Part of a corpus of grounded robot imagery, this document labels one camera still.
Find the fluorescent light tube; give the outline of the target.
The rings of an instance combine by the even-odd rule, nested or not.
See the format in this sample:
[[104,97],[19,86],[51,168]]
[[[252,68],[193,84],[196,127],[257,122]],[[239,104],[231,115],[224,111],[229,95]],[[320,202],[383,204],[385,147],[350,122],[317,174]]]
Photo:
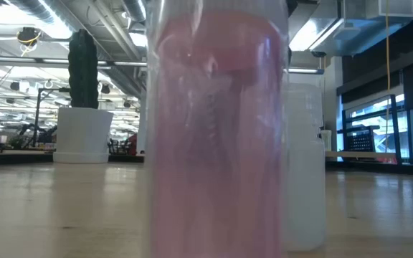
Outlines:
[[303,74],[303,75],[323,75],[323,69],[307,69],[307,68],[297,68],[291,67],[288,69],[290,74]]

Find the white hexagonal plant pot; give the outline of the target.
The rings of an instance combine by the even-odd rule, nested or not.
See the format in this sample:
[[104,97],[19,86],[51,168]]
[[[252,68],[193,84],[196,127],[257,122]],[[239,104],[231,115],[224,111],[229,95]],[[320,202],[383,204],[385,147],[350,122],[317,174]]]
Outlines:
[[55,163],[107,163],[113,114],[85,107],[61,107],[57,120]]

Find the yellow medicine bottle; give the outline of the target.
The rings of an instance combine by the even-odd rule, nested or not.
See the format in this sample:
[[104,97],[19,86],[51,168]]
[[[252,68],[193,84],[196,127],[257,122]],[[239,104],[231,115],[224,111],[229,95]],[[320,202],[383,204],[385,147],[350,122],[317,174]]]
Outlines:
[[323,141],[325,151],[332,151],[332,131],[321,130],[321,139]]

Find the pink medicine bottle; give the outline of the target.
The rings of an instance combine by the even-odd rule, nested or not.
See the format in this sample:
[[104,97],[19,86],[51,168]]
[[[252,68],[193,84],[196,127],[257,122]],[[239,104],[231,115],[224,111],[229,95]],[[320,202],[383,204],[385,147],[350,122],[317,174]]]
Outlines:
[[142,258],[283,258],[288,0],[153,0]]

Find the black ceiling lamp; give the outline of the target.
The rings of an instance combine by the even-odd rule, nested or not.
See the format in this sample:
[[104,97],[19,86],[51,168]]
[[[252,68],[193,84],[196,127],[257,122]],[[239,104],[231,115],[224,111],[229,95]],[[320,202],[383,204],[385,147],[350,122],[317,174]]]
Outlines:
[[42,31],[37,28],[23,27],[20,32],[17,32],[16,39],[25,47],[34,47],[41,35]]

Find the silver ventilation duct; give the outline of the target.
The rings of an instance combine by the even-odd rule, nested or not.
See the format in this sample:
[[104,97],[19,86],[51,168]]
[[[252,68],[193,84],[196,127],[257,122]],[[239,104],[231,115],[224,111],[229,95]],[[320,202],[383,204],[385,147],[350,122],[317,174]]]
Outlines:
[[289,17],[294,52],[360,54],[413,20],[413,0],[296,0]]

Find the green cactus plant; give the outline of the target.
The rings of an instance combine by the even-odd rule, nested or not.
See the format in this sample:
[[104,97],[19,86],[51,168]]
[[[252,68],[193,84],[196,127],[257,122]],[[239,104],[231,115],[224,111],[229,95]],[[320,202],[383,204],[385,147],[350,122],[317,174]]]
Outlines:
[[80,29],[69,43],[71,106],[98,109],[98,56],[93,37]]

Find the white translucent medicine bottle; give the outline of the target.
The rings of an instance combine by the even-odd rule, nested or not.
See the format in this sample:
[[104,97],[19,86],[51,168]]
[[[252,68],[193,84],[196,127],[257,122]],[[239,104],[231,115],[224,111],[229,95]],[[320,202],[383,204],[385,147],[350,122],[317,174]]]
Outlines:
[[289,166],[285,179],[283,245],[306,252],[326,236],[325,147],[320,139],[321,91],[315,85],[291,83],[288,92]]

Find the red object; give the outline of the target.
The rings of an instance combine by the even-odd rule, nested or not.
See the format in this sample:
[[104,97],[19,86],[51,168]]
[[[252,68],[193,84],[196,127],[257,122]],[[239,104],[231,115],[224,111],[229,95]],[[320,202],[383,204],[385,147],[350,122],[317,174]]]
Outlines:
[[133,134],[132,136],[130,136],[127,139],[126,143],[127,143],[127,146],[128,146],[128,151],[127,151],[128,155],[136,156],[138,154],[137,140],[138,140],[138,134],[137,133]]

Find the wooden shelf board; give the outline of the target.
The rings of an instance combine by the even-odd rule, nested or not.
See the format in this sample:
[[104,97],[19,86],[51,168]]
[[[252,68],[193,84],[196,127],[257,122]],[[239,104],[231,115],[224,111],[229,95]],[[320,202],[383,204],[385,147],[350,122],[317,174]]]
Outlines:
[[342,157],[342,158],[385,158],[396,159],[395,153],[376,153],[376,152],[363,152],[363,151],[326,151],[326,157]]

